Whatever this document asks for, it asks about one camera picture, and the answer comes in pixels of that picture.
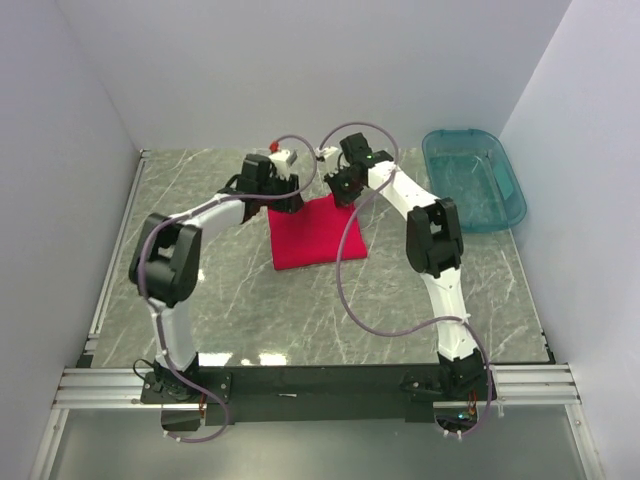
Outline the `red t shirt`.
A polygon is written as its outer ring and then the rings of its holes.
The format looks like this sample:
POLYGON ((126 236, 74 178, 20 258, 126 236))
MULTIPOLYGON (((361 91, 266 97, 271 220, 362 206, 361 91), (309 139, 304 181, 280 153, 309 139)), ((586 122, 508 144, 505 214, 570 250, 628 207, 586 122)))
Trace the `red t shirt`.
POLYGON ((354 205, 337 207, 332 194, 307 202, 295 214, 268 210, 276 271, 334 263, 354 205))

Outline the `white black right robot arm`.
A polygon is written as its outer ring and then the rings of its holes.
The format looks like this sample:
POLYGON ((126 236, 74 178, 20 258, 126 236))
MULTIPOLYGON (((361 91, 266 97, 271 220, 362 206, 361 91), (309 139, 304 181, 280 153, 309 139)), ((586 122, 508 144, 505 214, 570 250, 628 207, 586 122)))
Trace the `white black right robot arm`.
POLYGON ((441 398, 460 399, 482 379, 490 378, 486 350, 472 331, 461 287, 464 243, 454 201, 428 192, 397 166, 386 151, 373 151, 365 136, 355 133, 340 141, 346 160, 327 174, 334 203, 352 205, 364 188, 372 193, 363 202, 382 196, 405 221, 405 253, 409 265, 424 282, 435 317, 402 331, 383 332, 367 326, 346 300, 341 262, 346 239, 355 223, 353 212, 343 230, 336 256, 336 284, 342 306, 351 320, 366 332, 386 338, 402 337, 434 325, 437 329, 439 366, 427 389, 441 398))

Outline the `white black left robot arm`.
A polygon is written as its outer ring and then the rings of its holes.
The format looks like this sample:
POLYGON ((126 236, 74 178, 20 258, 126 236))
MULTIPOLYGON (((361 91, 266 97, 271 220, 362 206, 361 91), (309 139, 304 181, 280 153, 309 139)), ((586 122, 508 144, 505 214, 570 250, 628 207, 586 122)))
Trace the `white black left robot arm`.
POLYGON ((291 172, 297 153, 248 154, 240 172, 214 196, 173 215, 150 214, 130 266, 129 279, 147 303, 156 354, 149 387, 178 402, 200 392, 188 299, 198 283, 202 247, 222 231, 242 225, 264 206, 280 213, 301 210, 299 177, 291 172))

